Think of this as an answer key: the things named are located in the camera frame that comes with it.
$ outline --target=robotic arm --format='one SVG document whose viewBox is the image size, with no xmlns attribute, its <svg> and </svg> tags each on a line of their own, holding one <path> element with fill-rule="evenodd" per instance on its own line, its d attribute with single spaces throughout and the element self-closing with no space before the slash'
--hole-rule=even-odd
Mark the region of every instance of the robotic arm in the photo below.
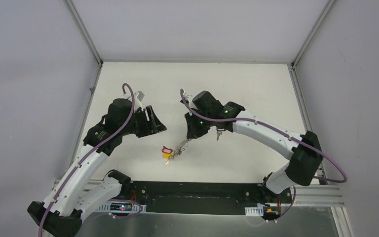
<svg viewBox="0 0 379 237">
<path fill-rule="evenodd" d="M 279 152 L 290 162 L 264 178 L 260 185 L 262 203 L 269 202 L 294 184 L 308 186 L 322 162 L 316 152 L 299 145 L 300 140 L 317 149 L 320 148 L 316 134 L 308 131 L 305 135 L 265 123 L 248 110 L 234 102 L 222 105 L 219 100 L 203 91 L 195 97 L 183 95 L 184 103 L 199 116 L 192 112 L 185 114 L 187 121 L 187 139 L 196 139 L 207 134 L 210 127 L 215 126 L 218 133 L 230 131 L 251 137 Z"/>
<path fill-rule="evenodd" d="M 166 130 L 151 106 L 142 108 L 143 97 L 144 94 L 138 91 L 125 98 L 115 99 L 110 104 L 108 113 L 88 130 L 78 157 L 56 188 L 43 202 L 33 201 L 28 207 L 28 213 L 37 225 L 57 237 L 75 236 L 83 221 L 96 208 L 120 193 L 127 192 L 123 185 L 130 182 L 130 177 L 114 170 L 101 185 L 84 195 L 81 194 L 93 173 L 111 155 L 114 148 L 121 144 L 123 136 L 135 134 L 141 138 Z M 135 101 L 134 108 L 130 100 Z M 95 149 L 120 127 L 123 129 L 117 135 Z"/>
</svg>

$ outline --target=black mounting base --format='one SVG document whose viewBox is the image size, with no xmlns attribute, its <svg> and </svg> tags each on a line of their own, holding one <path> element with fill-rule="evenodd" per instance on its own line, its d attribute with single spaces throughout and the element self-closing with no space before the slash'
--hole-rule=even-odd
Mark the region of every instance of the black mounting base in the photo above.
<svg viewBox="0 0 379 237">
<path fill-rule="evenodd" d="M 156 213 L 245 215 L 245 207 L 256 207 L 258 201 L 291 203 L 289 188 L 264 200 L 258 184 L 134 181 L 128 189 L 135 192 L 138 203 L 147 205 L 146 212 Z"/>
</svg>

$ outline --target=purple cable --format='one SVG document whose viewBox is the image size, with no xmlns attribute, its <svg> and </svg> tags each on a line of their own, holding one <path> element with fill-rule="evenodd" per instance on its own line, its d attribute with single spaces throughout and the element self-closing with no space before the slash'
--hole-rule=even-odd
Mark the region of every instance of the purple cable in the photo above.
<svg viewBox="0 0 379 237">
<path fill-rule="evenodd" d="M 290 137 L 287 133 L 279 130 L 276 127 L 273 127 L 273 126 L 271 126 L 271 125 L 269 125 L 267 123 L 264 123 L 264 122 L 261 122 L 261 121 L 257 121 L 257 120 L 251 119 L 251 118 L 224 118 L 224 119 L 207 118 L 205 116 L 202 116 L 202 115 L 198 114 L 193 109 L 191 109 L 191 107 L 189 106 L 189 104 L 185 100 L 184 90 L 183 89 L 181 89 L 181 99 L 182 99 L 182 103 L 185 105 L 185 107 L 191 113 L 193 113 L 197 117 L 202 118 L 202 119 L 204 119 L 206 121 L 210 121 L 210 122 L 233 122 L 233 121 L 248 121 L 248 122 L 253 122 L 254 124 L 260 124 L 262 126 L 265 126 L 265 127 L 269 128 L 269 129 L 271 129 L 272 131 L 275 131 L 275 132 L 283 135 L 284 137 L 290 138 L 291 140 L 293 140 L 293 141 L 295 141 L 295 142 L 297 142 L 297 143 L 299 143 L 299 144 L 301 144 L 301 145 L 309 148 L 310 150 L 312 150 L 312 151 L 318 153 L 319 155 L 323 156 L 324 158 L 326 158 L 336 169 L 338 169 L 338 171 L 341 173 L 341 175 L 343 177 L 342 180 L 336 180 L 336 179 L 328 179 L 328 178 L 325 178 L 325 177 L 314 176 L 315 179 L 320 179 L 320 180 L 329 181 L 329 182 L 335 182 L 335 183 L 345 183 L 348 180 L 348 177 L 346 176 L 345 171 L 332 158 L 330 158 L 327 154 L 325 154 L 322 151 L 316 149 L 315 147 L 310 146 L 309 144 L 306 144 L 306 143 L 300 141 L 299 139 L 296 139 L 294 137 Z"/>
<path fill-rule="evenodd" d="M 130 110 L 130 113 L 127 117 L 127 119 L 125 120 L 125 122 L 123 123 L 123 125 L 117 130 L 115 131 L 115 133 L 113 133 L 111 136 L 109 136 L 108 138 L 106 138 L 104 141 L 102 141 L 100 144 L 96 145 L 94 148 L 92 148 L 88 153 L 86 153 L 86 155 L 84 155 L 82 157 L 82 159 L 80 159 L 80 161 L 78 162 L 79 164 L 79 167 L 82 165 L 82 163 L 86 160 L 86 158 L 88 158 L 88 156 L 90 156 L 94 151 L 96 151 L 100 146 L 102 146 L 103 144 L 105 144 L 107 141 L 111 140 L 113 137 L 117 136 L 117 134 L 119 134 L 123 129 L 124 127 L 127 125 L 127 123 L 130 121 L 131 119 L 131 116 L 133 115 L 134 113 L 134 96 L 133 96 L 133 90 L 131 89 L 130 85 L 127 84 L 127 83 L 124 83 L 123 84 L 123 92 L 125 94 L 125 87 L 128 88 L 128 90 L 130 91 L 130 94 L 131 94 L 131 110 Z M 63 190 L 63 188 L 66 186 L 66 184 L 68 183 L 68 181 L 70 180 L 70 178 L 73 176 L 73 174 L 75 173 L 75 171 L 77 170 L 77 166 L 75 166 L 72 171 L 69 173 L 69 175 L 67 175 L 66 179 L 63 181 L 62 185 L 60 185 L 60 188 L 59 190 L 57 190 L 56 194 L 54 195 L 53 199 L 56 200 L 56 198 L 59 196 L 59 194 L 61 193 L 61 191 Z M 41 218 L 41 221 L 40 221 L 40 226 L 38 228 L 38 236 L 39 237 L 42 237 L 43 236 L 43 226 L 44 226 L 44 222 L 45 222 L 45 219 L 50 211 L 50 209 L 52 208 L 54 202 L 50 202 L 50 204 L 48 205 L 46 211 L 44 212 L 43 214 L 43 217 Z"/>
<path fill-rule="evenodd" d="M 291 199 L 291 203 L 288 206 L 287 210 L 284 211 L 284 213 L 281 214 L 280 217 L 278 217 L 276 220 L 280 220 L 285 214 L 287 214 L 288 210 L 294 205 L 294 200 L 296 199 L 296 187 L 293 186 L 293 199 Z"/>
</svg>

